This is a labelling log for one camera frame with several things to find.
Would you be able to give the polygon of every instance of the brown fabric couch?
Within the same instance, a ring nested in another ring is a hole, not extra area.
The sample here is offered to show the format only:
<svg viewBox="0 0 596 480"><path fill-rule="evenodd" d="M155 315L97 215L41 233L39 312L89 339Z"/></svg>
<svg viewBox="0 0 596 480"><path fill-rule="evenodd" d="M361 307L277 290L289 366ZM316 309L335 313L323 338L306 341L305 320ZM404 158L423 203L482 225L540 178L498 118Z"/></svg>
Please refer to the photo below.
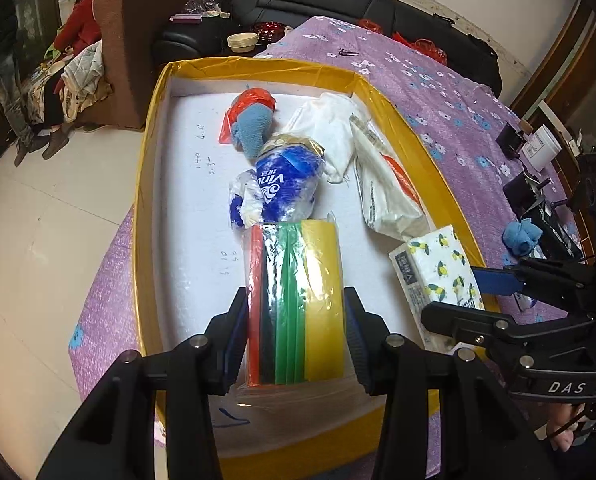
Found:
<svg viewBox="0 0 596 480"><path fill-rule="evenodd" d="M158 72L151 43L169 16L189 0L94 0L94 17L102 32L105 78L113 93L76 119L120 128L144 126Z"/></svg>

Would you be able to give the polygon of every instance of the white plastic cup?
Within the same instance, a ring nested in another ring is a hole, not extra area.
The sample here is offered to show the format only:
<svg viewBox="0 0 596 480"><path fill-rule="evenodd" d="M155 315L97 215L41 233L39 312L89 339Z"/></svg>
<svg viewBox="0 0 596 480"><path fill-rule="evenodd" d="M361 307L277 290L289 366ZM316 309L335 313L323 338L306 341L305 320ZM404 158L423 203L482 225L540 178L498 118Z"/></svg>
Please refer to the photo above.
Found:
<svg viewBox="0 0 596 480"><path fill-rule="evenodd" d="M527 136L527 142L522 147L522 152L533 168L540 173L560 152L562 146L558 139L546 126L540 126L535 133Z"/></svg>

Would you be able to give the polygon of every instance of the tiled floor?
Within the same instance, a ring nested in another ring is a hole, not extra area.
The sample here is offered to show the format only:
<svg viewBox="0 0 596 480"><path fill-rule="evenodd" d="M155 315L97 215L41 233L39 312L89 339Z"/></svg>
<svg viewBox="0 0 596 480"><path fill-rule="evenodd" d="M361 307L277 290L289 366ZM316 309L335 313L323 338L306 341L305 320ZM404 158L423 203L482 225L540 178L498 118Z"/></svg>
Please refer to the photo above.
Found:
<svg viewBox="0 0 596 480"><path fill-rule="evenodd" d="M102 128L50 160L0 160L0 452L23 480L80 405L67 344L133 202L141 142Z"/></svg>

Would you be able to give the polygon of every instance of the red jacket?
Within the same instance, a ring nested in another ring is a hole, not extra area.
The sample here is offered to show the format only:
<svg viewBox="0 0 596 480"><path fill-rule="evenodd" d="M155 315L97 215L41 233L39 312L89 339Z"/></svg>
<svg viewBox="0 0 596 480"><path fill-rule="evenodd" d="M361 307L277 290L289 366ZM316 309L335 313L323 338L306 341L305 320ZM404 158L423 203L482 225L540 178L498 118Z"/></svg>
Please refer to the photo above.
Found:
<svg viewBox="0 0 596 480"><path fill-rule="evenodd" d="M94 20L93 0L81 0L73 6L60 34L54 40L54 48L64 51L73 47L73 55L77 56L86 46L98 41L102 35L100 27Z"/></svg>

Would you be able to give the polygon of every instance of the purple floral tablecloth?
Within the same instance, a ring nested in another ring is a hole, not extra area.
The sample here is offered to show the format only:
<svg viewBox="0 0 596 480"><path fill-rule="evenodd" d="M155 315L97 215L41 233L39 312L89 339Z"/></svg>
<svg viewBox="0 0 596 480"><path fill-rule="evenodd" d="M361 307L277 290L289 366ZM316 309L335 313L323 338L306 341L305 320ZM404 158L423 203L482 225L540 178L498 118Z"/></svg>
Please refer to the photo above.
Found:
<svg viewBox="0 0 596 480"><path fill-rule="evenodd" d="M341 50L356 52L342 56ZM302 59L353 70L366 77L400 111L433 157L456 197L489 267L501 268L514 258L502 243L502 231L515 216L502 186L522 171L507 160L495 137L518 118L489 87L465 79L453 70L385 36L332 18L315 17L259 58ZM545 194L565 198L551 165L539 174L550 177ZM571 214L560 208L562 224L576 241ZM138 349L131 265L133 211L118 229L100 265L69 343L69 354L80 397L84 399L111 362L127 348ZM504 312L520 323L556 319L564 312L538 303L521 313L515 302L499 298ZM439 415L430 418L428 475L439 471ZM156 423L156 439L163 429ZM364 480L371 476L373 454L319 480Z"/></svg>

